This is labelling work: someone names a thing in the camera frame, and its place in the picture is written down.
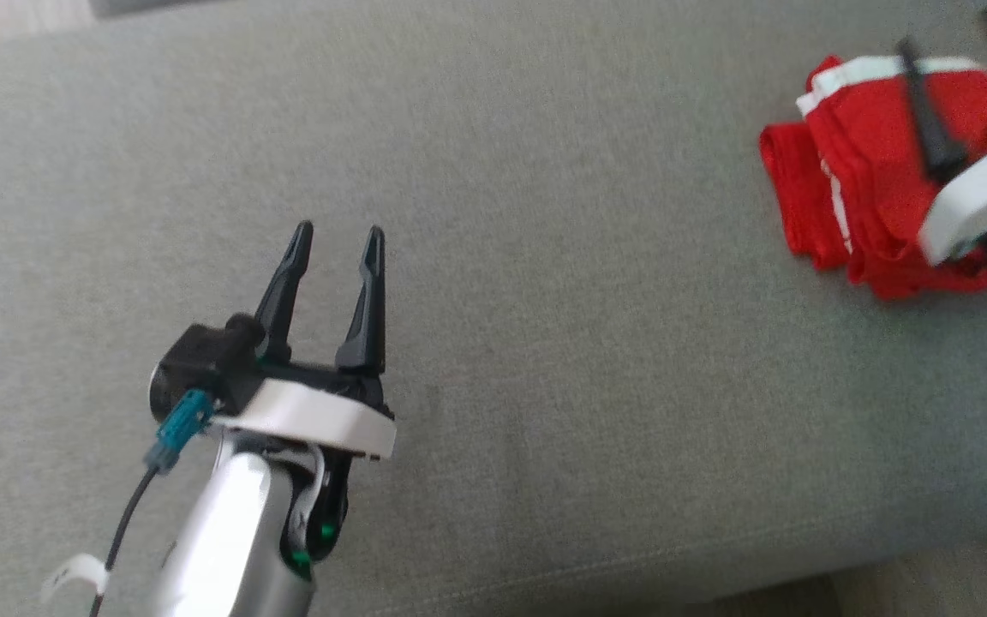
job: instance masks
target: cable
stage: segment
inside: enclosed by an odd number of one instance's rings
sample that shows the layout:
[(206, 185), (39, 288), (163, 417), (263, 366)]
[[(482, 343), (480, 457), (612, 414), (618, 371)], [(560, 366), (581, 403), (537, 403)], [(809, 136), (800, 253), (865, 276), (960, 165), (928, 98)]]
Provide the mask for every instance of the cable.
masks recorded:
[[(158, 475), (158, 471), (158, 466), (152, 465), (147, 468), (144, 479), (140, 480), (140, 485), (136, 487), (136, 492), (132, 493), (132, 499), (129, 499), (129, 504), (124, 508), (121, 523), (117, 525), (117, 533), (113, 535), (113, 543), (109, 546), (109, 557), (105, 558), (106, 572), (113, 571), (113, 565), (117, 563), (117, 554), (121, 552), (121, 542), (124, 542), (124, 532), (129, 530), (129, 520), (132, 520), (132, 514), (136, 512), (136, 507), (140, 504), (140, 498), (144, 496), (144, 491), (150, 485), (150, 481)], [(105, 593), (94, 595), (93, 605), (90, 605), (90, 617), (98, 617), (98, 611), (101, 610), (101, 602), (104, 599)]]

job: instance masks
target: red cloth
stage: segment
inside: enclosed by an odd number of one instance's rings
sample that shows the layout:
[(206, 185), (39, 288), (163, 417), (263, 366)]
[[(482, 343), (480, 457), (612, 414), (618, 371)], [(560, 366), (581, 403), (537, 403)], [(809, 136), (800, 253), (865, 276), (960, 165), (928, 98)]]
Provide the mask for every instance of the red cloth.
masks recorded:
[[(828, 58), (811, 81), (839, 63)], [(971, 160), (986, 155), (987, 73), (935, 73), (927, 81), (933, 103), (951, 134), (967, 144)], [(982, 256), (931, 268), (917, 244), (939, 187), (924, 175), (900, 77), (842, 87), (820, 101), (805, 123), (768, 126), (760, 152), (779, 195), (787, 243), (796, 255), (811, 255), (816, 268), (846, 263), (854, 284), (869, 285), (885, 300), (923, 289), (986, 288)], [(822, 161), (839, 180), (850, 253)]]

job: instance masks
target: red towel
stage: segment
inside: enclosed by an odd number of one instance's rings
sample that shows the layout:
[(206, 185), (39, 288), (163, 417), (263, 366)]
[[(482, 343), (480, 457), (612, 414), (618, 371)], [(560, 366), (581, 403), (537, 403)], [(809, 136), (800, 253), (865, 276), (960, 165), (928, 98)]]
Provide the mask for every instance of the red towel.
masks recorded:
[[(925, 60), (928, 89), (971, 160), (987, 153), (987, 73), (970, 60)], [(828, 58), (799, 99), (805, 123), (772, 125), (760, 136), (775, 183), (787, 243), (818, 269), (847, 265), (856, 285), (881, 298), (923, 289), (987, 286), (975, 254), (932, 268), (916, 241), (939, 187), (924, 175), (896, 58)]]

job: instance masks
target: teal connector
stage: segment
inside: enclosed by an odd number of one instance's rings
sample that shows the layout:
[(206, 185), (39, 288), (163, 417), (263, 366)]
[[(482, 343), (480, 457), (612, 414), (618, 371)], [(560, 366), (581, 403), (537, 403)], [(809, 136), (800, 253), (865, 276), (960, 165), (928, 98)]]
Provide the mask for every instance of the teal connector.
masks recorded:
[(170, 473), (185, 444), (188, 444), (193, 434), (204, 430), (212, 421), (214, 413), (211, 396), (203, 390), (189, 390), (173, 407), (165, 422), (162, 422), (156, 433), (158, 441), (154, 442), (152, 449), (144, 457), (144, 464), (148, 468), (157, 468), (160, 476)]

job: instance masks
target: white cable tag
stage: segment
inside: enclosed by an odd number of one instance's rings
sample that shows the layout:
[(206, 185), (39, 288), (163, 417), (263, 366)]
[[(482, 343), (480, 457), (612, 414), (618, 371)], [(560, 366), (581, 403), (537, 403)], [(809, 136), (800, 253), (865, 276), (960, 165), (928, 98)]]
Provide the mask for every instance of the white cable tag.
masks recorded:
[(92, 554), (75, 555), (63, 562), (63, 565), (59, 566), (43, 585), (40, 585), (40, 604), (47, 604), (63, 583), (75, 579), (87, 581), (94, 586), (98, 595), (102, 595), (105, 593), (105, 586), (109, 583), (109, 571), (105, 570), (105, 563)]

